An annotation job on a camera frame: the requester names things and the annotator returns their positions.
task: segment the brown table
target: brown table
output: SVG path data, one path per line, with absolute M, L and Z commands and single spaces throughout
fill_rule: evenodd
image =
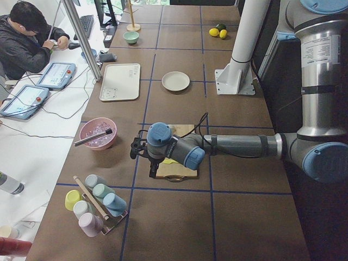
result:
M 117 124 L 116 143 L 105 151 L 71 147 L 27 260 L 309 260 L 281 161 L 206 156 L 199 179 L 171 183 L 148 177 L 150 162 L 129 157 L 138 130 L 155 122 L 195 124 L 208 112 L 205 133 L 273 135 L 262 91 L 218 96 L 215 69 L 229 62 L 237 26 L 235 7 L 134 7 L 141 25 L 135 45 L 122 34 L 124 14 L 110 51 L 118 63 L 141 65 L 135 101 L 101 102 L 97 83 L 80 127 L 95 117 Z M 209 29 L 227 25 L 228 37 Z M 172 93 L 161 85 L 170 71 L 185 72 L 189 87 Z M 107 235 L 88 238 L 64 207 L 81 180 L 103 176 L 129 207 L 129 216 Z

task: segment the red cup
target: red cup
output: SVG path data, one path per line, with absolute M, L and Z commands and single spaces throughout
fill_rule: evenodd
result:
M 26 257 L 31 246 L 29 241 L 0 237 L 0 256 Z

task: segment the black hair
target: black hair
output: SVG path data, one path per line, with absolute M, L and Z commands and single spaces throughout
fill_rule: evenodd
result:
M 47 22 L 42 12 L 33 4 L 18 1 L 11 10 L 10 19 L 23 25 L 27 31 L 45 32 Z

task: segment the man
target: man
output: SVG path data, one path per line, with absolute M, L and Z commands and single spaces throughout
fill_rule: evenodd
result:
M 6 77 L 20 79 L 26 71 L 38 73 L 49 63 L 54 42 L 47 40 L 49 26 L 33 4 L 18 1 L 9 15 L 0 16 L 0 62 Z M 69 36 L 53 27 L 51 39 L 67 49 Z

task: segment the pink bowl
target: pink bowl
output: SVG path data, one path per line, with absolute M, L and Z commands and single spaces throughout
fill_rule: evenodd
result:
M 111 147 L 116 139 L 117 127 L 111 119 L 101 117 L 90 120 L 80 130 L 80 139 L 106 131 L 108 128 L 113 130 L 111 134 L 99 137 L 84 144 L 86 147 L 95 151 L 105 150 L 106 148 Z

